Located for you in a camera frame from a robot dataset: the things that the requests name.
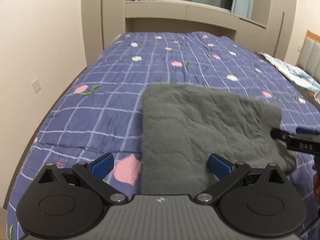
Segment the white wall socket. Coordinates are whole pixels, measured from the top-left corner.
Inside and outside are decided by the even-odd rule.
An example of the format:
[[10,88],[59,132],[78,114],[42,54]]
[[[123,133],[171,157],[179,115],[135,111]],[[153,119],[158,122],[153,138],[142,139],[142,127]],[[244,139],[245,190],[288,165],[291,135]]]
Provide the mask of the white wall socket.
[[40,89],[41,89],[41,84],[40,84],[40,81],[39,81],[38,78],[36,78],[36,79],[31,83],[31,85],[32,85],[32,88],[33,88],[33,91],[34,91],[35,94],[40,91]]

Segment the beige wardrobe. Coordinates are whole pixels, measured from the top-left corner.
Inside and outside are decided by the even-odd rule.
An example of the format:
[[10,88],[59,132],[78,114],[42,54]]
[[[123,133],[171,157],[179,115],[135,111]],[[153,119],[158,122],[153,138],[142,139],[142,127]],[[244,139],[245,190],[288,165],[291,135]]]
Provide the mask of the beige wardrobe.
[[271,0],[263,52],[285,59],[292,34],[297,0]]
[[126,0],[81,0],[82,33],[88,66],[125,33]]

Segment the grey padded headboard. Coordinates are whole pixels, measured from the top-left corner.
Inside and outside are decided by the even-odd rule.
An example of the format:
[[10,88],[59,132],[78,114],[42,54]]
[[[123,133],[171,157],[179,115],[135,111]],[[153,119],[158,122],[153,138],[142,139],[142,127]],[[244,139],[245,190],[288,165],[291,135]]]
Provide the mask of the grey padded headboard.
[[317,82],[320,78],[320,43],[319,35],[306,31],[296,66],[311,75]]

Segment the white patterned pillow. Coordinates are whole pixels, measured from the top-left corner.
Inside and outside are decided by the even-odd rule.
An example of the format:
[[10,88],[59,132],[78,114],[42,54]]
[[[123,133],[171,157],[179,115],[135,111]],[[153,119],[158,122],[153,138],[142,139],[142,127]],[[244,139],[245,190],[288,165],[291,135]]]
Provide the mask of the white patterned pillow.
[[299,67],[293,66],[287,62],[274,58],[271,55],[259,52],[264,59],[273,65],[283,76],[285,76],[291,83],[305,88],[311,92],[319,92],[319,83],[307,72]]

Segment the beige window shelf cabinet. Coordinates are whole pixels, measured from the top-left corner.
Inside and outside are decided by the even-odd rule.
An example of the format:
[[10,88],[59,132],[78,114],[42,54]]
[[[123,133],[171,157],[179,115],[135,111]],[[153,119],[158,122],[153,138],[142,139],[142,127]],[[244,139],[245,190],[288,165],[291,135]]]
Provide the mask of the beige window shelf cabinet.
[[267,27],[231,14],[211,5],[194,2],[125,2],[125,19],[132,29],[138,31],[195,31],[200,25],[220,31],[220,35],[230,36],[236,42],[263,40]]

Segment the beige left wardrobe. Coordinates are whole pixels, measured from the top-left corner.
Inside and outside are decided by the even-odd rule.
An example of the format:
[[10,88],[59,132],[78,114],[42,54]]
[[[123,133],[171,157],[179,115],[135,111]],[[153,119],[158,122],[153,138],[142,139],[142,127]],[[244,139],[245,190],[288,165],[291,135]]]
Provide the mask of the beige left wardrobe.
[[125,33],[126,0],[81,0],[82,33],[88,66]]

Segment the grey fleece pants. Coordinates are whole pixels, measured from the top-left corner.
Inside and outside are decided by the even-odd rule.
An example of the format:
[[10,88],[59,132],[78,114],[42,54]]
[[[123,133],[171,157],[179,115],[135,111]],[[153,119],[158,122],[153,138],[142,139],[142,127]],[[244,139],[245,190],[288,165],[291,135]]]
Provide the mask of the grey fleece pants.
[[143,194],[190,194],[217,177],[212,153],[252,168],[277,164],[285,174],[297,168],[294,152],[271,138],[281,109],[272,103],[224,90],[179,85],[150,86],[142,98]]

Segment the blue plaid floral quilt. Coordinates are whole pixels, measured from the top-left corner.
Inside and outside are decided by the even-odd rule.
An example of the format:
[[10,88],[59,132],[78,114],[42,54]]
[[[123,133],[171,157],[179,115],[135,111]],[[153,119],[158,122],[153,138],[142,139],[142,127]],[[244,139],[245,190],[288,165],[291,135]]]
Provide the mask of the blue plaid floral quilt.
[[47,163],[59,168],[110,152],[124,175],[105,181],[125,194],[138,189],[141,98],[154,83],[224,89],[276,103],[282,129],[319,129],[319,111],[280,72],[226,36],[206,32],[127,33],[118,37],[61,96],[46,117],[16,178],[8,204],[7,238],[24,233],[16,206]]

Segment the beige right wardrobe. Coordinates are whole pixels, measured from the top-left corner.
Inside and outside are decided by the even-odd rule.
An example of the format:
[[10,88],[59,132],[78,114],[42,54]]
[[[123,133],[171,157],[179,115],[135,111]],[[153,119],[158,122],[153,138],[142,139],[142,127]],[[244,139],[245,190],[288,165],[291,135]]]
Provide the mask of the beige right wardrobe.
[[285,59],[292,34],[297,0],[271,0],[263,52]]

